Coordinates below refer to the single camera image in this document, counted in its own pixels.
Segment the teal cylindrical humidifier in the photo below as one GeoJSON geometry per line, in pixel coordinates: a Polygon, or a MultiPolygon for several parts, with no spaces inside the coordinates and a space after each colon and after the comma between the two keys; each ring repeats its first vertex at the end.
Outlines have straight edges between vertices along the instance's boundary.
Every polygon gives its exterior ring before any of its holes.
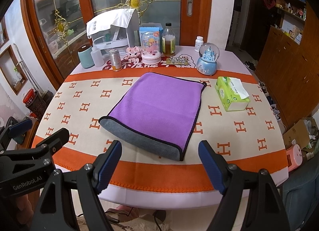
{"type": "Polygon", "coordinates": [[[91,51],[92,47],[90,44],[84,44],[77,50],[80,64],[84,69],[91,68],[95,65],[91,56],[91,51]]]}

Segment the silver orange can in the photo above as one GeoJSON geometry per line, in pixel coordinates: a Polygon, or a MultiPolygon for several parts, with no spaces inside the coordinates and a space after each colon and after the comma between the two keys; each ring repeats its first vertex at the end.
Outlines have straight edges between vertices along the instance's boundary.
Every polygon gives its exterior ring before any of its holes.
{"type": "Polygon", "coordinates": [[[120,71],[122,69],[122,61],[117,49],[111,49],[109,51],[109,58],[113,71],[120,71]]]}

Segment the cardboard box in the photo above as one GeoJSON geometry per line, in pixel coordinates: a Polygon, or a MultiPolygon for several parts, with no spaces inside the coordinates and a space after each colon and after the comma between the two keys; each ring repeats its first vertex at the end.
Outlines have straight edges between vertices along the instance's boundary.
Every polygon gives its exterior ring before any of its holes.
{"type": "Polygon", "coordinates": [[[299,120],[283,135],[284,145],[288,149],[298,144],[301,150],[313,152],[318,142],[318,126],[314,118],[299,120]]]}

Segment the brown wooden cabinet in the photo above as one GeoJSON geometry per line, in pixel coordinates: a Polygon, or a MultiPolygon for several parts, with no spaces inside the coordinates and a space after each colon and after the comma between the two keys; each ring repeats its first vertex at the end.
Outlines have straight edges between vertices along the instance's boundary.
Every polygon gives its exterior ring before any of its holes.
{"type": "Polygon", "coordinates": [[[318,107],[318,0],[263,0],[270,22],[256,74],[291,127],[318,107]]]}

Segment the pink block pig figure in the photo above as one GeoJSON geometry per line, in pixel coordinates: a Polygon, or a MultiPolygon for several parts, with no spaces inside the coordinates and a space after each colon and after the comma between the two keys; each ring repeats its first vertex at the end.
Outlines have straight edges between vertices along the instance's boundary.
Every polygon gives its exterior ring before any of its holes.
{"type": "Polygon", "coordinates": [[[139,63],[141,58],[141,48],[138,46],[127,47],[127,55],[124,57],[124,60],[129,63],[139,63]]]}

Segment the blue cartoon box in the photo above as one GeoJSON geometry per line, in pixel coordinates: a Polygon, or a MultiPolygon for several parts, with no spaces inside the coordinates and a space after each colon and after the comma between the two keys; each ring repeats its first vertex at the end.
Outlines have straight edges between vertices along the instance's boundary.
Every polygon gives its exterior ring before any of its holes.
{"type": "Polygon", "coordinates": [[[139,29],[141,48],[145,53],[162,52],[161,23],[142,23],[139,29]]]}

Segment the pink toy on floor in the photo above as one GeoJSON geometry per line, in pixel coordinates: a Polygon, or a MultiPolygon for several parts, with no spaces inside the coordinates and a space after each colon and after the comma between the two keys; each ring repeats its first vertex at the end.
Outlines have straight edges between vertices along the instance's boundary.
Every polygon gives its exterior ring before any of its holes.
{"type": "Polygon", "coordinates": [[[286,150],[287,160],[288,160],[288,171],[291,172],[294,169],[301,166],[303,157],[302,150],[298,144],[291,145],[286,150]]]}

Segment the red lidded bucket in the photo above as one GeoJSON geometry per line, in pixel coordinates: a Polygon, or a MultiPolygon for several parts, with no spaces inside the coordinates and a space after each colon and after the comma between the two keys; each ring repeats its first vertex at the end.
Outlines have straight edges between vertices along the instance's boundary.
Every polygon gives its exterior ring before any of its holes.
{"type": "Polygon", "coordinates": [[[25,104],[25,106],[30,105],[34,101],[35,97],[36,97],[36,91],[33,88],[29,89],[29,91],[26,93],[26,95],[23,98],[23,103],[25,104]]]}

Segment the foil pill blister pack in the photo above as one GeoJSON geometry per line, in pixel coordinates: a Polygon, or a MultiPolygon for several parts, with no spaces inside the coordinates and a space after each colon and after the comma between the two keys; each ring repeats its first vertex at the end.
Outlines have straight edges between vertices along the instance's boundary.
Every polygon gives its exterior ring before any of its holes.
{"type": "Polygon", "coordinates": [[[182,57],[168,57],[166,59],[167,65],[188,65],[188,58],[182,57]]]}

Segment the green tissue pack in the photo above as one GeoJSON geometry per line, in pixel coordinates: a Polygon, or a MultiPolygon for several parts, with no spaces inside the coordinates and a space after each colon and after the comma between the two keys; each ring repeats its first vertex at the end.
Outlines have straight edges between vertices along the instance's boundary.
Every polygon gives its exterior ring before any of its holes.
{"type": "Polygon", "coordinates": [[[218,77],[215,89],[227,112],[243,111],[250,103],[249,93],[239,78],[218,77]]]}

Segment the white squeeze bottle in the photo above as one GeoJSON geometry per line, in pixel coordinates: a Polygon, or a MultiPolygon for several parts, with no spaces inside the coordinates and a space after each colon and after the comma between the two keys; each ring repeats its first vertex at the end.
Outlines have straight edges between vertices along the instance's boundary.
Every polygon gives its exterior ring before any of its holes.
{"type": "Polygon", "coordinates": [[[104,59],[101,50],[98,47],[92,47],[91,57],[96,67],[102,67],[104,65],[104,59]]]}

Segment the white appliance with cloth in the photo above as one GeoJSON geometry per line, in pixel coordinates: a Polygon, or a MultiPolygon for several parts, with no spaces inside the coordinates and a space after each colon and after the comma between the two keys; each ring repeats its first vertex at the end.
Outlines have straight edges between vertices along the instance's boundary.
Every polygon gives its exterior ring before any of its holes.
{"type": "Polygon", "coordinates": [[[87,37],[93,46],[108,57],[111,49],[126,54],[127,47],[139,45],[138,30],[140,22],[135,9],[114,9],[103,12],[87,22],[87,37]]]}

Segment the white pill bottle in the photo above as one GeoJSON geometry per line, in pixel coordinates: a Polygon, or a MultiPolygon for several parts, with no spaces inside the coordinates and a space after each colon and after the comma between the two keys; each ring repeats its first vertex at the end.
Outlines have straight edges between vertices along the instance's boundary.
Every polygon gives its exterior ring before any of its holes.
{"type": "Polygon", "coordinates": [[[195,40],[195,51],[199,51],[201,46],[204,44],[204,39],[202,36],[197,36],[195,40]]]}

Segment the glass bottle amber liquid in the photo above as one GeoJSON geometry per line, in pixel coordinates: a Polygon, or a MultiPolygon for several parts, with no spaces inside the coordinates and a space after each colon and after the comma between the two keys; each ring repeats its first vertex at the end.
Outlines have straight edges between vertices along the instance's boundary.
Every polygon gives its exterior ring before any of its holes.
{"type": "Polygon", "coordinates": [[[176,36],[171,26],[171,23],[166,23],[162,34],[162,51],[167,57],[172,57],[175,55],[176,36]]]}

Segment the purple grey microfiber towel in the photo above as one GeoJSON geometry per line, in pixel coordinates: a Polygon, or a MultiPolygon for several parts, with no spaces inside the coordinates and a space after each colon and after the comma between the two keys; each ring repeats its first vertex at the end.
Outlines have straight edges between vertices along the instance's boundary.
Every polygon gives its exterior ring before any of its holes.
{"type": "Polygon", "coordinates": [[[198,81],[148,72],[98,122],[131,145],[183,161],[206,86],[198,81]]]}

